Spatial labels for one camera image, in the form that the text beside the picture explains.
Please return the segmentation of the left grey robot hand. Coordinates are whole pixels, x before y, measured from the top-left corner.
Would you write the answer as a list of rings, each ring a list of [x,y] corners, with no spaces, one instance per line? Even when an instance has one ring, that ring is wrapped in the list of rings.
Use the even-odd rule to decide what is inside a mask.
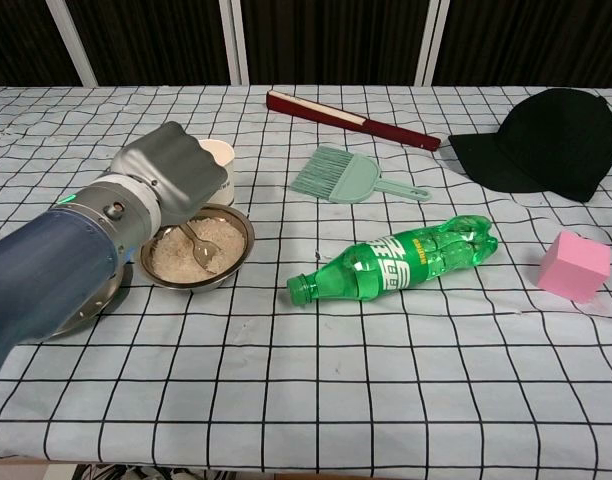
[[[125,145],[110,171],[150,186],[163,226],[190,220],[227,180],[226,170],[199,141],[174,121]]]

